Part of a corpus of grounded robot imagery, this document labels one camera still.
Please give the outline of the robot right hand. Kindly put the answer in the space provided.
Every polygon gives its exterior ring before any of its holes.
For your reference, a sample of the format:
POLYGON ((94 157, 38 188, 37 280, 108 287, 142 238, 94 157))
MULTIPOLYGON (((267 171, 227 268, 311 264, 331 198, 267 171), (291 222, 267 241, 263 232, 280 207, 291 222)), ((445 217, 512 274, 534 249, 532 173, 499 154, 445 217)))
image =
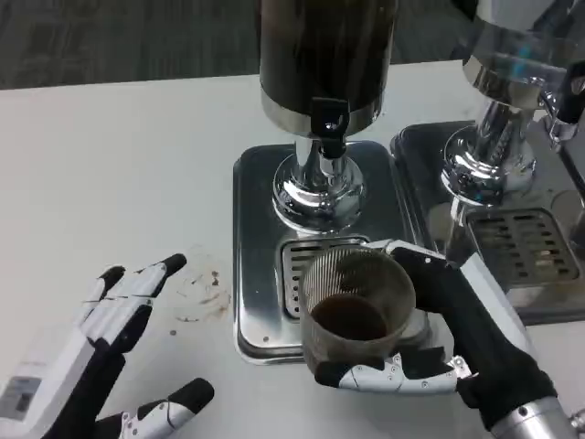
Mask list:
POLYGON ((478 255, 453 266, 405 241, 321 253, 301 277, 305 360, 315 380, 362 392, 458 393, 496 438, 570 438, 516 310, 478 255), (442 348, 402 347, 414 309, 441 315, 442 348))

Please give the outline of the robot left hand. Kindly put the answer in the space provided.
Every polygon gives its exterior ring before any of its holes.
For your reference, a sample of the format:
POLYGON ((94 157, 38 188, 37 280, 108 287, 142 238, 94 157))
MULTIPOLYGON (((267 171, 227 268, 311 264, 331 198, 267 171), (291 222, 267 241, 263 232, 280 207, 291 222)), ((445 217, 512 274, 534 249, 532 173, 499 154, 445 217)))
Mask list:
POLYGON ((99 416, 131 352, 142 337, 155 298, 186 265, 176 253, 141 270, 113 266, 58 342, 24 358, 1 387, 4 438, 167 438, 214 398, 213 386, 191 380, 133 411, 99 416))

